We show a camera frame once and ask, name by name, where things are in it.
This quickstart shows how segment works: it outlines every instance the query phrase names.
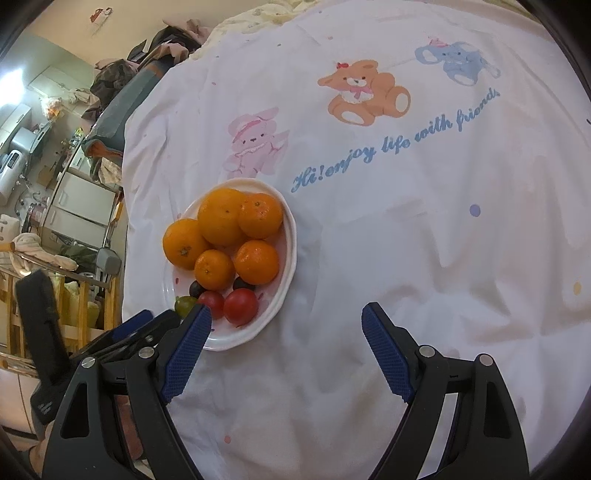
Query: bed sheet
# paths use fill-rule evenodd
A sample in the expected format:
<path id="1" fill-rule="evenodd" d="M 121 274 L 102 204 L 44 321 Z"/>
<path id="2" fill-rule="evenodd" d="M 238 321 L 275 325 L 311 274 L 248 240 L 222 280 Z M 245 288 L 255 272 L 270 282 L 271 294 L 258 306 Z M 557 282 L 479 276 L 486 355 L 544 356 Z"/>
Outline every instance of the bed sheet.
<path id="1" fill-rule="evenodd" d="M 470 10 L 478 5 L 466 5 L 466 0 L 416 0 L 423 1 L 433 5 L 452 6 L 457 8 L 460 6 L 464 10 Z M 535 19 L 517 0 L 469 0 L 473 4 L 481 4 L 486 2 L 496 5 L 498 7 L 508 8 L 513 12 L 525 15 L 528 18 Z M 308 9 L 315 7 L 320 3 L 320 0 L 275 0 L 260 7 L 251 8 L 234 17 L 227 18 L 214 29 L 208 36 L 207 41 L 203 46 L 191 54 L 192 60 L 198 60 L 203 57 L 210 48 L 217 45 L 224 35 L 230 32 L 253 34 L 264 28 L 276 28 L 283 25 L 290 20 L 293 20 L 298 15 L 306 12 Z"/>
<path id="2" fill-rule="evenodd" d="M 591 384 L 590 115 L 542 27 L 477 2 L 324 3 L 171 69 L 126 128 L 124 317 L 172 306 L 162 234 L 221 181 L 273 185 L 298 227 L 279 314 L 169 406 L 204 478 L 369 476 L 405 409 L 369 301 L 444 355 L 491 354 L 539 463 Z"/>

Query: cherry tomato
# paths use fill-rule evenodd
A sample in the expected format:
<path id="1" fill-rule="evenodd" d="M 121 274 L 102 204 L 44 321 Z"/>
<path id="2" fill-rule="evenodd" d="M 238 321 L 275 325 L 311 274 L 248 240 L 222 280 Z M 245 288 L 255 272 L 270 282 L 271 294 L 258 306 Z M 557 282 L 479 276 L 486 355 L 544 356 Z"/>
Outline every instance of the cherry tomato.
<path id="1" fill-rule="evenodd" d="M 197 303 L 207 305 L 212 311 L 212 319 L 217 320 L 223 317 L 223 296 L 217 291 L 204 291 L 197 300 Z"/>
<path id="2" fill-rule="evenodd" d="M 238 288 L 226 297 L 223 314 L 228 322 L 240 327 L 250 322 L 258 312 L 258 300 L 252 290 Z"/>

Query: blue elephant print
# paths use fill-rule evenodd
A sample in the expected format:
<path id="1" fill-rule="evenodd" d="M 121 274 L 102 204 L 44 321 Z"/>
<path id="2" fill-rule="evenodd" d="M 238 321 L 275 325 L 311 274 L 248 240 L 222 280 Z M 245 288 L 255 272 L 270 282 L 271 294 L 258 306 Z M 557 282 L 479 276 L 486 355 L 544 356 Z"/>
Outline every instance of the blue elephant print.
<path id="1" fill-rule="evenodd" d="M 426 58 L 426 52 L 429 52 L 432 58 Z M 417 48 L 414 54 L 417 60 L 425 65 L 435 65 L 442 61 L 443 71 L 460 85 L 475 85 L 482 69 L 487 70 L 493 78 L 501 76 L 498 68 L 488 63 L 478 50 L 473 50 L 466 42 L 458 41 L 448 45 L 438 38 L 432 38 L 429 45 Z"/>

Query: pink bunny print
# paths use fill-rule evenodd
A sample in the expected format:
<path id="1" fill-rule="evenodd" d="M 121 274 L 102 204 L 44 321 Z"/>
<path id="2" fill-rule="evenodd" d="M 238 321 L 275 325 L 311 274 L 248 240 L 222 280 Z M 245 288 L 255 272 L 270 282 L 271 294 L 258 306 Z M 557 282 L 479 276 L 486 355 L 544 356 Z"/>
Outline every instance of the pink bunny print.
<path id="1" fill-rule="evenodd" d="M 279 108 L 271 108 L 255 115 L 241 115 L 228 127 L 232 136 L 232 155 L 224 162 L 228 180 L 237 177 L 254 179 L 258 173 L 273 175 L 277 162 L 285 154 L 289 130 L 275 134 L 273 120 Z"/>

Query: plate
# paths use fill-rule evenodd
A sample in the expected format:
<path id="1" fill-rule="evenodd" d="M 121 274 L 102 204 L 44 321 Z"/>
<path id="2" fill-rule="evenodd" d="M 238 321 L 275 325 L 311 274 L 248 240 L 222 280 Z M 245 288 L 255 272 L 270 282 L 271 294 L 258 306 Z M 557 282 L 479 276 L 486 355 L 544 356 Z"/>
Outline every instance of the plate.
<path id="1" fill-rule="evenodd" d="M 283 305 L 287 291 L 290 288 L 291 280 L 296 272 L 297 246 L 296 246 L 296 221 L 291 214 L 291 210 L 283 198 L 283 195 L 266 183 L 255 179 L 232 179 L 207 192 L 201 198 L 195 200 L 182 215 L 182 218 L 197 218 L 199 206 L 204 198 L 213 190 L 219 188 L 231 188 L 248 193 L 268 193 L 273 195 L 281 202 L 283 206 L 283 224 L 281 229 L 267 241 L 277 249 L 279 254 L 280 266 L 279 273 L 275 279 L 266 285 L 256 288 L 255 294 L 259 300 L 259 310 L 256 317 L 247 325 L 235 327 L 224 317 L 214 320 L 212 331 L 205 342 L 205 350 L 222 352 L 235 346 L 252 340 L 266 325 L 277 315 Z M 237 248 L 226 253 L 233 256 Z M 195 280 L 192 271 L 183 270 L 166 262 L 167 267 L 164 270 L 163 290 L 164 296 L 170 308 L 174 308 L 176 297 L 189 295 L 189 287 Z M 224 297 L 232 291 L 229 288 L 223 292 Z"/>

